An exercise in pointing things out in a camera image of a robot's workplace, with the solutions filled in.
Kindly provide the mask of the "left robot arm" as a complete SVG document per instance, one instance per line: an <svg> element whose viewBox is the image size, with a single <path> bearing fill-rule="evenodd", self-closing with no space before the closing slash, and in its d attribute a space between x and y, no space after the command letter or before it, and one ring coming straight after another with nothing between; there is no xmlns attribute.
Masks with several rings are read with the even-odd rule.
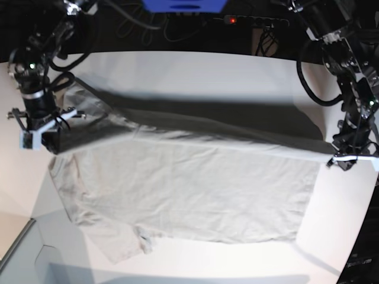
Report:
<svg viewBox="0 0 379 284"><path fill-rule="evenodd" d="M309 37L296 62L304 90L320 106L341 103L345 113L338 122L339 133L333 136L335 154L327 166L347 171L360 160L378 162L378 139L370 139L378 137L378 66L365 46L377 31L361 28L356 1L284 1L284 6L298 14ZM304 78L302 59L312 43L319 44L324 66L337 79L341 93L334 99L317 97Z"/></svg>

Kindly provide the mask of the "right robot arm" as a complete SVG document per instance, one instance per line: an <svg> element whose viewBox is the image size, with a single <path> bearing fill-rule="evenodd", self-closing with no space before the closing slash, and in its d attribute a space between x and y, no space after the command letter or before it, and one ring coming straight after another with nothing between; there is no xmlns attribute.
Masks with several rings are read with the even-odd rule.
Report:
<svg viewBox="0 0 379 284"><path fill-rule="evenodd" d="M75 81L71 70L90 54L83 55L68 66L53 63L54 58L65 59L62 47L75 33L75 20L80 15L97 11L96 1L54 1L42 9L25 43L12 51L8 61L8 74L16 83L25 109L13 108L7 118L17 121L20 148L39 150L45 147L56 154L59 136L70 126L68 120L83 116L83 112L57 105L56 93L70 87Z"/></svg>

